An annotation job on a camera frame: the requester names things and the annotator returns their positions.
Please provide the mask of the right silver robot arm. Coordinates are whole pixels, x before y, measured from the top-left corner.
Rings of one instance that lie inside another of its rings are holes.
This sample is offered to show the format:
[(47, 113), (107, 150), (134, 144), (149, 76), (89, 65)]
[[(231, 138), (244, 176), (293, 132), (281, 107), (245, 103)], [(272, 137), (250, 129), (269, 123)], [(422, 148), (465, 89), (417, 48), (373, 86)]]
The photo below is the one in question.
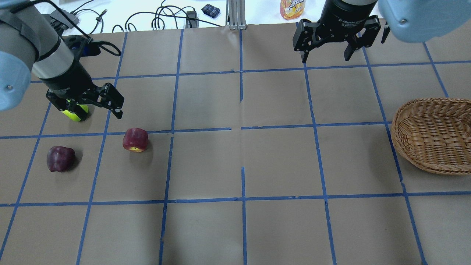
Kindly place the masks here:
[[(378, 7), (385, 20), (372, 15)], [(346, 42), (344, 59), (371, 47), (381, 29), (381, 42), (389, 34), (406, 43), (426, 42), (454, 31), (470, 19), (469, 0), (327, 0), (320, 19), (302, 19), (293, 36), (293, 50), (305, 63), (309, 53), (326, 43)]]

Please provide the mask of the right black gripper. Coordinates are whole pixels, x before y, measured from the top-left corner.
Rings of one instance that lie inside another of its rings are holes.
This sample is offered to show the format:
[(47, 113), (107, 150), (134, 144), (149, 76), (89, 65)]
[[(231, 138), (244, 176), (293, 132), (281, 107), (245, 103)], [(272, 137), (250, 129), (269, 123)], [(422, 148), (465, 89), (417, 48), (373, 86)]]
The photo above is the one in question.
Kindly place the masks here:
[(363, 47), (371, 47), (381, 29), (379, 17), (372, 15), (377, 0), (327, 0), (318, 22), (300, 20), (293, 36), (293, 50), (303, 63), (309, 53), (326, 43), (347, 42), (344, 59)]

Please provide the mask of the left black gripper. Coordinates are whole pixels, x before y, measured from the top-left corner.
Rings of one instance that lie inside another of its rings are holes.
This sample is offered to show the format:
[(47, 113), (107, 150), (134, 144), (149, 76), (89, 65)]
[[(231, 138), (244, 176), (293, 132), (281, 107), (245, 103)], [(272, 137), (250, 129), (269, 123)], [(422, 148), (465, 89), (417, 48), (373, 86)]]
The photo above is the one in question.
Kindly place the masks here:
[(48, 87), (46, 98), (60, 112), (80, 104), (105, 108), (122, 119), (125, 98), (111, 83), (96, 86), (81, 63), (72, 63), (69, 70), (53, 78), (38, 77)]

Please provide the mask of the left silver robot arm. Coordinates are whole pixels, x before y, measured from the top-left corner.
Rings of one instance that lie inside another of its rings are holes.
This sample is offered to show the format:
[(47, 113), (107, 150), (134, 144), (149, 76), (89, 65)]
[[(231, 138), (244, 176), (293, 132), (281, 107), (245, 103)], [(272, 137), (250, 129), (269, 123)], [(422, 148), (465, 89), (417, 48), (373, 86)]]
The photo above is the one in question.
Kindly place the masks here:
[(18, 106), (35, 75), (48, 91), (46, 98), (70, 119), (84, 121), (88, 105), (110, 110), (121, 119), (124, 97), (111, 83), (96, 86), (79, 61), (81, 57), (96, 56), (107, 46), (83, 33), (63, 39), (49, 24), (45, 15), (35, 7), (38, 0), (1, 1), (1, 111)]

